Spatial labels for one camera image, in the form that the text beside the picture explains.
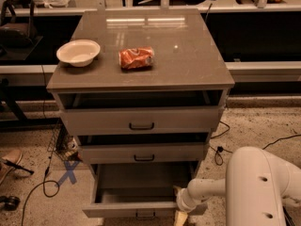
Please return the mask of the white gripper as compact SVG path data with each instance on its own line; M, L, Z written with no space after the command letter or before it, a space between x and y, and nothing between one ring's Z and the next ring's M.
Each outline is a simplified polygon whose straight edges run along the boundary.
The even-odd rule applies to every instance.
M178 208L181 210L175 212L174 226L183 226L188 218L187 213L195 210L200 205L200 201L194 200L186 188L173 186L173 192Z

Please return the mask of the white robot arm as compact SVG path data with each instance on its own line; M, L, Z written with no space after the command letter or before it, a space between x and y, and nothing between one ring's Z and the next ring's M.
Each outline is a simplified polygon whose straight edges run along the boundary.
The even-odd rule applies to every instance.
M236 150L220 180L193 179L176 187L174 226L183 226L188 214L211 197L226 199L227 226L286 226L283 207L301 202L301 169L255 147Z

